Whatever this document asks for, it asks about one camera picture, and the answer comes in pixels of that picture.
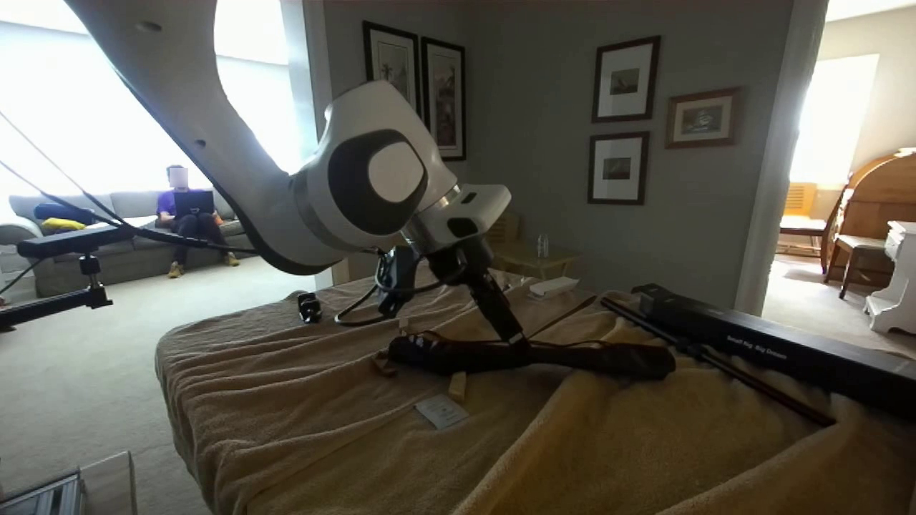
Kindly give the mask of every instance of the black cloth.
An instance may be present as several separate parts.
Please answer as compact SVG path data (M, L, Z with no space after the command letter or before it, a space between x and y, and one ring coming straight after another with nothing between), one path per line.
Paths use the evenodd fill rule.
M214 245L227 245L224 231L213 218L213 213L195 213L195 214L178 218L174 231L192 240L208 240ZM190 257L190 245L174 245L171 260L185 263L185 257Z

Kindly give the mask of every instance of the floor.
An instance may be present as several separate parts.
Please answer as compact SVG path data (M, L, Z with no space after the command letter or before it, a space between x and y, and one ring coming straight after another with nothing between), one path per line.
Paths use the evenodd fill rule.
M131 451L140 515L207 515L171 446L155 376L160 336L180 323L316 293L261 257L112 284L107 310L68 310L0 331L0 497L77 467Z
M762 317L794 331L908 354L916 360L916 336L872 331L864 314L871 285L852 284L838 297L838 280L821 280L821 263L812 255L775 255Z

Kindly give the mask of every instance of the white card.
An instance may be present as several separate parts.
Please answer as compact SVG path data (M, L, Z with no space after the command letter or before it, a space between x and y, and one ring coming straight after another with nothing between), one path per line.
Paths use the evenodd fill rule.
M450 394L433 394L414 403L414 410L436 426L446 429L466 417L466 410L459 407Z

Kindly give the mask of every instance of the person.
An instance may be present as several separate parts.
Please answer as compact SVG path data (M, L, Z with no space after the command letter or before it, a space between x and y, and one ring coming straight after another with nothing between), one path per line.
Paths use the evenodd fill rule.
M155 225L171 230L171 231L192 237L192 240L208 240L217 245L224 263L237 265L237 257L227 248L217 213L192 213L192 214L184 214L180 221L174 218L174 191L190 190L190 171L174 162L167 170L167 178L171 182L171 191L162 191L157 197L157 210L155 210L157 223ZM174 255L168 263L168 277L184 274L185 257L190 257L190 245L174 245Z

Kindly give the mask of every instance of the window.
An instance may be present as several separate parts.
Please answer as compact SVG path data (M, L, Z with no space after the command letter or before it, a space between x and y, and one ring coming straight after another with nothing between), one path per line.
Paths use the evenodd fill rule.
M877 54L819 61L804 94L789 181L842 185L878 69Z
M304 18L290 19L290 9L301 2L217 5L224 89L257 142L293 171L317 145L311 89L310 81L298 81L310 69L286 51L306 47L304 28L296 31ZM168 162L195 170L121 82L62 0L0 2L0 65L2 194L35 191L9 170L59 194L74 185L52 162L88 191L162 190Z

